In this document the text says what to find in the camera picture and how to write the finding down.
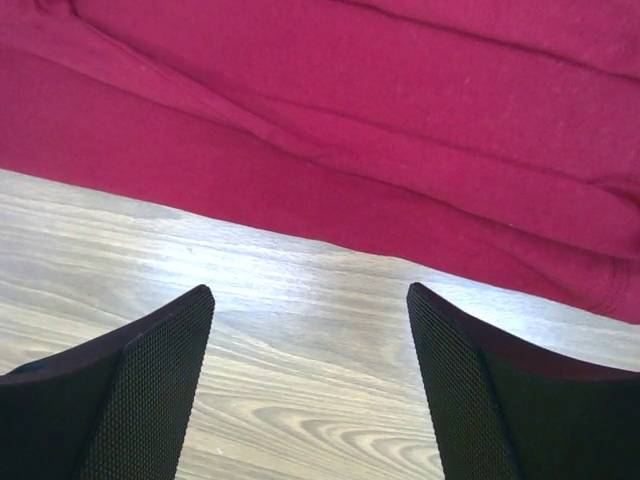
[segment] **red cloth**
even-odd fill
[[[0,167],[640,323],[639,44],[635,0],[4,0]]]

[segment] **red garment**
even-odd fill
[[[0,166],[640,323],[640,4],[433,3],[4,0]]]

